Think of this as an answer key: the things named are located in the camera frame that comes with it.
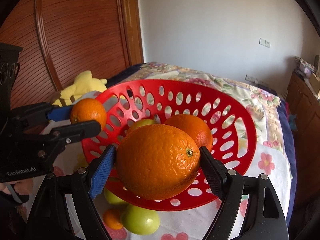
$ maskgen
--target screw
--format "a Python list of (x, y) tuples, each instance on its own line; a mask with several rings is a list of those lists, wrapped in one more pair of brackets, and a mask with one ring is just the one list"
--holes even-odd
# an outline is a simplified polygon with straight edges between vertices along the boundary
[(53, 178), (53, 173), (48, 173), (46, 176), (47, 179), (52, 179)]
[(86, 171), (87, 171), (86, 168), (80, 168), (80, 169), (78, 170), (78, 173), (79, 173), (79, 174), (84, 174)]
[(236, 172), (235, 170), (233, 170), (233, 169), (228, 170), (228, 173), (229, 173), (230, 175), (232, 175), (232, 176), (234, 176), (234, 175), (237, 174), (237, 172)]
[(261, 179), (265, 179), (265, 180), (268, 179), (268, 175), (267, 175), (267, 174), (264, 174), (264, 173), (262, 173), (262, 174), (260, 175), (260, 177), (261, 177)]
[(44, 158), (44, 156), (45, 156), (45, 151), (44, 150), (38, 151), (38, 157), (39, 158)]

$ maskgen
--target red basket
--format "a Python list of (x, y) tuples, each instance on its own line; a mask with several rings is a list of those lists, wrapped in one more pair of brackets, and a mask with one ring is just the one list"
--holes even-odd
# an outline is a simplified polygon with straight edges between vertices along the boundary
[[(214, 137), (212, 154), (227, 167), (235, 168), (243, 175), (253, 158), (257, 137), (250, 114), (238, 101), (215, 89), (171, 80), (136, 80), (111, 87), (96, 99), (106, 108), (107, 124), (96, 138), (82, 141), (88, 163), (97, 158), (107, 145), (118, 146), (133, 122), (144, 118), (164, 122), (171, 114), (178, 113), (197, 115), (207, 123)], [(247, 151), (239, 155), (235, 123), (241, 119), (248, 145)], [(117, 179), (115, 169), (112, 169), (106, 187), (129, 203), (159, 211), (191, 209), (217, 198), (201, 170), (188, 189), (160, 201), (135, 196)]]

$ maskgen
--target orange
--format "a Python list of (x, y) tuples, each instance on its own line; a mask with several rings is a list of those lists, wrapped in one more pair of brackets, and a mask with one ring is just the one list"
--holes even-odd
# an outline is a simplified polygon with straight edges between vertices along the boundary
[(118, 147), (119, 179), (136, 196), (148, 200), (173, 197), (195, 180), (200, 151), (184, 131), (150, 124), (128, 134)]
[(104, 128), (107, 121), (106, 111), (98, 100), (92, 98), (85, 98), (76, 103), (70, 114), (71, 123), (85, 122), (96, 120), (101, 129)]
[(119, 210), (111, 208), (103, 214), (103, 222), (110, 228), (118, 230), (123, 227), (120, 222), (121, 213)]
[(177, 127), (196, 142), (198, 147), (206, 146), (209, 152), (212, 150), (213, 138), (207, 124), (197, 116), (191, 114), (177, 114), (171, 116), (164, 124)]

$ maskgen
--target stuffed animal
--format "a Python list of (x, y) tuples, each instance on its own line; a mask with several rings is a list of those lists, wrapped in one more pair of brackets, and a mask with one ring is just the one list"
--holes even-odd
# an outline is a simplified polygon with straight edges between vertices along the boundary
[(92, 78), (90, 70), (81, 72), (76, 76), (73, 85), (53, 95), (51, 103), (58, 106), (69, 106), (75, 100), (91, 91), (103, 92), (107, 90), (106, 79)]

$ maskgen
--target floral blanket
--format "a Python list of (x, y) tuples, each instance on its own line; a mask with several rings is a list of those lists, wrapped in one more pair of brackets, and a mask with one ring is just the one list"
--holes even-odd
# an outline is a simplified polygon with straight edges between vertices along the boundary
[[(124, 80), (131, 81), (137, 79), (169, 79), (183, 82), (198, 83), (200, 85), (212, 87), (226, 93), (239, 101), (251, 114), (257, 131), (257, 147), (253, 160), (246, 172), (246, 176), (257, 177), (261, 173), (269, 175), (282, 205), (284, 215), (287, 215), (290, 198), (290, 165), (284, 150), (284, 141), (279, 116), (276, 108), (280, 105), (278, 97), (257, 87), (236, 82), (229, 79), (216, 77), (201, 71), (188, 68), (181, 68), (162, 63), (148, 63), (141, 67), (139, 71)], [(84, 97), (95, 98), (99, 93), (92, 92)], [(48, 133), (53, 127), (65, 125), (52, 122), (45, 129)], [(245, 130), (239, 133), (239, 152), (246, 148), (247, 138)], [(87, 166), (82, 152), (81, 144), (68, 145), (66, 150), (58, 156), (54, 163), (54, 173), (57, 176), (73, 173), (80, 167)], [(43, 180), (43, 176), (35, 178), (35, 188), (38, 188)], [(35, 194), (30, 196), (30, 201), (25, 204), (29, 213)], [(100, 215), (110, 208), (110, 205), (100, 194), (94, 200), (95, 206)], [(243, 196), (240, 210), (230, 235), (230, 239), (238, 236), (244, 219), (245, 210), (248, 203), (248, 196)], [(67, 195), (67, 205), (70, 219), (77, 236), (84, 238), (72, 197)], [(178, 212), (159, 212), (161, 225), (159, 229), (150, 236), (138, 236), (122, 228), (113, 230), (107, 227), (112, 239), (117, 240), (138, 240), (138, 239), (158, 239), (158, 240), (192, 240), (202, 239), (210, 224), (212, 223), (220, 206), (220, 200), (215, 200), (204, 206), (191, 210)]]

